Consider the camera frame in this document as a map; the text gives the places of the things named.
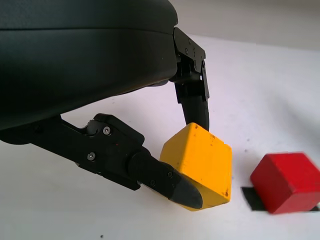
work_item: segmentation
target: yellow wooden block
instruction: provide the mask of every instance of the yellow wooden block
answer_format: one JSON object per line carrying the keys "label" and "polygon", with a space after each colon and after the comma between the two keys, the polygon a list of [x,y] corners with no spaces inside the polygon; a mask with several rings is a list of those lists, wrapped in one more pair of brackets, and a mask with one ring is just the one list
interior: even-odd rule
{"label": "yellow wooden block", "polygon": [[201,126],[190,123],[170,138],[163,146],[160,161],[172,165],[196,186],[203,199],[201,209],[230,201],[231,147]]}

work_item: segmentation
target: red cube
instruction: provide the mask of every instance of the red cube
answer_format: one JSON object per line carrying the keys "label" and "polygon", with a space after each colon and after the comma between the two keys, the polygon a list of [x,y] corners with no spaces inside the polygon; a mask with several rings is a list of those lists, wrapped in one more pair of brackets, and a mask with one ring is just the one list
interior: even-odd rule
{"label": "red cube", "polygon": [[320,202],[320,171],[303,152],[266,154],[250,179],[272,214],[309,211]]}

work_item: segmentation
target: white surface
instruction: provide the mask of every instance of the white surface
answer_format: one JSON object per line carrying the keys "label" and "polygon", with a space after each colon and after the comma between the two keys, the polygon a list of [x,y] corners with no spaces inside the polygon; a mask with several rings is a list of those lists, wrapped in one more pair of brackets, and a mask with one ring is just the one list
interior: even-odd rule
{"label": "white surface", "polygon": [[[193,39],[207,53],[210,131],[233,151],[231,202],[189,212],[146,187],[131,191],[38,147],[0,142],[1,240],[319,239],[319,213],[251,212],[240,187],[268,152],[305,151],[320,166],[320,52]],[[173,84],[63,118],[84,126],[97,113],[144,134],[156,158],[185,126]]]}
{"label": "white surface", "polygon": [[170,0],[188,34],[320,50],[319,0]]}

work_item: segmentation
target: black tape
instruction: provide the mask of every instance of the black tape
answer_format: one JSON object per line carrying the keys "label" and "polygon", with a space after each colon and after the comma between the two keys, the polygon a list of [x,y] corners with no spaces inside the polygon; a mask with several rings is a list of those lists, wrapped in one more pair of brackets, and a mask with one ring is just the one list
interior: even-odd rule
{"label": "black tape", "polygon": [[[264,206],[264,203],[262,202],[261,198],[259,197],[259,195],[257,194],[256,190],[253,187],[243,186],[241,187],[241,189],[252,211],[267,211]],[[310,211],[307,211],[306,213],[318,212],[318,211],[319,211],[319,207],[315,206],[314,208],[312,208]]]}

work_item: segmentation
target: gray wall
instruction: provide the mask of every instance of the gray wall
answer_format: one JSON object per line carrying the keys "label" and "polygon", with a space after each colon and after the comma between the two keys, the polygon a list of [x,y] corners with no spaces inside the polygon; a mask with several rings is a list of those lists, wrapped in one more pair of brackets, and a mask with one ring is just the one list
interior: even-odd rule
{"label": "gray wall", "polygon": [[320,50],[320,0],[170,0],[188,34]]}

